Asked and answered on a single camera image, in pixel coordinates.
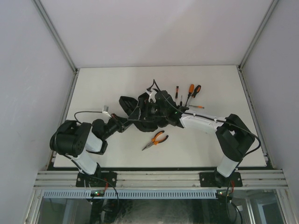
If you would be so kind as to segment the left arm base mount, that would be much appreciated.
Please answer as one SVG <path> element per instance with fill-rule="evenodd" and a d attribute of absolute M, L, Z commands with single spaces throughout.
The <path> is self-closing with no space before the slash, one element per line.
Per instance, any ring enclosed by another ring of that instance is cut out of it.
<path fill-rule="evenodd" d="M 83 170 L 79 170 L 76 178 L 76 187 L 115 187 L 117 183 L 117 173 L 112 171 L 101 171 L 96 168 L 93 175 L 89 175 Z"/>

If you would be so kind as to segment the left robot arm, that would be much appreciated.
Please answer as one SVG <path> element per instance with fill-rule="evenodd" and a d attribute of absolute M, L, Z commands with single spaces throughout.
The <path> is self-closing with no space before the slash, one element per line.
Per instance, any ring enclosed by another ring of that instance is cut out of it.
<path fill-rule="evenodd" d="M 90 155 L 103 155 L 108 146 L 107 139 L 115 132 L 124 132 L 131 125 L 127 118 L 115 114 L 107 123 L 102 119 L 92 123 L 66 120 L 52 135 L 50 148 L 72 161 L 86 175 L 87 183 L 96 187 L 102 182 L 101 167 Z"/>

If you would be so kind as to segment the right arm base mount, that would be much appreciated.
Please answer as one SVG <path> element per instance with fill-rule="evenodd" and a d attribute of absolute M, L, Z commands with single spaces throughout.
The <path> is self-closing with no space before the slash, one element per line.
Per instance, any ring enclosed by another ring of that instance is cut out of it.
<path fill-rule="evenodd" d="M 201 187 L 227 187 L 228 184 L 234 183 L 235 187 L 242 187 L 241 174 L 233 172 L 229 177 L 224 177 L 216 170 L 213 172 L 200 172 L 199 180 Z"/>

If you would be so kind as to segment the black plastic tool case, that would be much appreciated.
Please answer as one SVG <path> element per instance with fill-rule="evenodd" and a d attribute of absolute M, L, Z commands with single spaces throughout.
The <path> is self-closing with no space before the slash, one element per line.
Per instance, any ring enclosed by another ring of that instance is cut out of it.
<path fill-rule="evenodd" d="M 128 115 L 128 121 L 145 133 L 168 125 L 166 118 L 160 114 L 159 106 L 149 98 L 149 94 L 143 93 L 138 99 L 127 96 L 121 96 L 119 99 L 120 106 Z"/>

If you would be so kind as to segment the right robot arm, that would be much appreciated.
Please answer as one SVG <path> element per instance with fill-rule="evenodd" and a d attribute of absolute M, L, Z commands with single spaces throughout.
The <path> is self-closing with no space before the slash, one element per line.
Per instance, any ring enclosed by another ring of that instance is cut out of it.
<path fill-rule="evenodd" d="M 152 132 L 167 125 L 195 128 L 214 134 L 224 154 L 216 168 L 215 182 L 226 186 L 231 175 L 257 140 L 243 121 L 235 114 L 224 118 L 198 114 L 175 103 L 167 91 L 154 89 L 138 97 L 119 100 L 128 119 L 142 132 Z"/>

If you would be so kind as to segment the orange black needle-nose pliers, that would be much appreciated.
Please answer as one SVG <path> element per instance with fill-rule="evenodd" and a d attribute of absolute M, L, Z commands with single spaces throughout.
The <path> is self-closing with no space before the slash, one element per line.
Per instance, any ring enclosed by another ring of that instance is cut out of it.
<path fill-rule="evenodd" d="M 158 145 L 160 143 L 165 142 L 168 139 L 169 136 L 166 135 L 166 136 L 160 138 L 161 135 L 164 134 L 164 132 L 165 132 L 164 130 L 157 132 L 155 134 L 155 136 L 150 140 L 150 142 L 148 142 L 146 144 L 146 146 L 142 150 L 146 150 L 146 149 L 148 149 L 148 148 L 150 148 L 152 146 L 155 146 L 155 145 Z"/>

